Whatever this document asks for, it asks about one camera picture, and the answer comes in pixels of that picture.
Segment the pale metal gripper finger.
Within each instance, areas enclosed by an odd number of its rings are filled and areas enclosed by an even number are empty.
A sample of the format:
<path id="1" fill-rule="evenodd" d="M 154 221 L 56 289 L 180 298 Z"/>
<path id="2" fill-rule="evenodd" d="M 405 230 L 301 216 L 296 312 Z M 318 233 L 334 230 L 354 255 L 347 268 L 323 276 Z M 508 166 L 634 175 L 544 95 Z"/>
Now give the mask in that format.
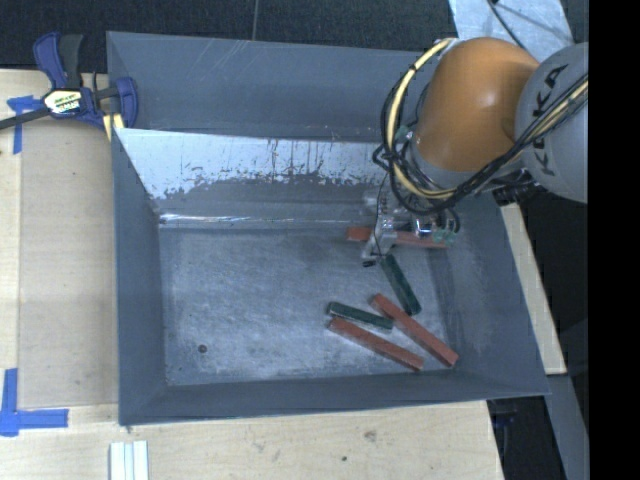
<path id="1" fill-rule="evenodd" d="M 372 230 L 361 252 L 363 267 L 371 267 L 387 256 L 396 244 L 396 232 Z"/>
<path id="2" fill-rule="evenodd" d="M 362 196 L 363 212 L 375 220 L 386 214 L 386 191 L 366 190 Z"/>

